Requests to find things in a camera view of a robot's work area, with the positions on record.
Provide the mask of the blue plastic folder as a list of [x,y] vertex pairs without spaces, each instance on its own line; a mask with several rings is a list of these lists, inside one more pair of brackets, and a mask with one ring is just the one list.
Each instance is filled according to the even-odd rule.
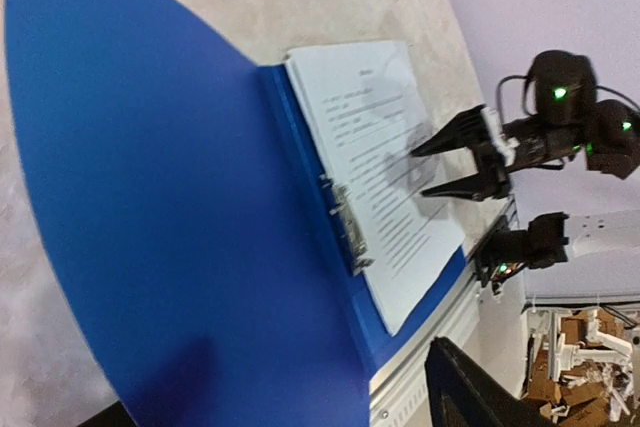
[[365,345],[260,70],[448,0],[5,0],[44,250],[140,426],[365,426]]

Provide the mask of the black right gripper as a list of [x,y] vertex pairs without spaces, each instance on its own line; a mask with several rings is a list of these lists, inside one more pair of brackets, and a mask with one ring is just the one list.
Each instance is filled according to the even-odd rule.
[[485,105],[455,115],[424,143],[410,150],[412,157],[472,148],[477,173],[421,191],[423,197],[450,197],[485,200],[506,197],[511,191],[512,173],[539,169],[563,170],[581,150],[584,135],[576,126],[543,127],[525,124],[513,127],[500,151],[497,140],[488,134],[482,111]]

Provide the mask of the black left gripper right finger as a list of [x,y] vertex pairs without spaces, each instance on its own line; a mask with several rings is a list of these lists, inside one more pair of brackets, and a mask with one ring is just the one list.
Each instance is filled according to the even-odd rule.
[[424,367],[434,426],[552,424],[533,407],[513,397],[447,337],[433,339]]

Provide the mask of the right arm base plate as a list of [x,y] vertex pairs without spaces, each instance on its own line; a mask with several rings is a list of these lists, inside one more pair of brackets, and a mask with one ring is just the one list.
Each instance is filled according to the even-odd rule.
[[476,279],[492,294],[502,293],[504,284],[524,267],[526,231],[512,230],[506,215],[498,217],[472,255]]

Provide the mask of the white printed paper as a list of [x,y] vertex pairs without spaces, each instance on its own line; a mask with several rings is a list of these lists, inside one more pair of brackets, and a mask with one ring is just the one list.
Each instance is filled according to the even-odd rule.
[[465,234],[443,198],[441,160],[410,152],[432,132],[400,41],[300,47],[285,62],[329,178],[344,189],[366,244],[364,276],[387,332],[397,335]]

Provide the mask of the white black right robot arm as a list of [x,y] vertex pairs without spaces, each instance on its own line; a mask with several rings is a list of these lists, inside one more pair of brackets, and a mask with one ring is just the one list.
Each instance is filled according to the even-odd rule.
[[[599,99],[604,88],[588,57],[544,51],[519,79],[521,99],[534,101],[523,118],[506,122],[500,106],[479,105],[456,114],[411,149],[415,158],[467,149],[476,166],[475,174],[427,188],[422,196],[475,202],[503,199],[512,189],[511,174],[534,168],[558,170],[579,152],[586,156],[587,170],[620,180],[638,169],[639,107],[619,92]],[[479,244],[475,264],[482,273],[509,277],[524,269],[638,246],[636,210],[585,216],[555,212],[534,218],[520,230],[499,225]]]

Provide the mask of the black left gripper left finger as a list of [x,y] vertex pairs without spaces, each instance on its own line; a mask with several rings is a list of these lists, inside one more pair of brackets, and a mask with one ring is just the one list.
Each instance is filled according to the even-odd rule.
[[116,402],[84,422],[84,427],[135,427],[121,402]]

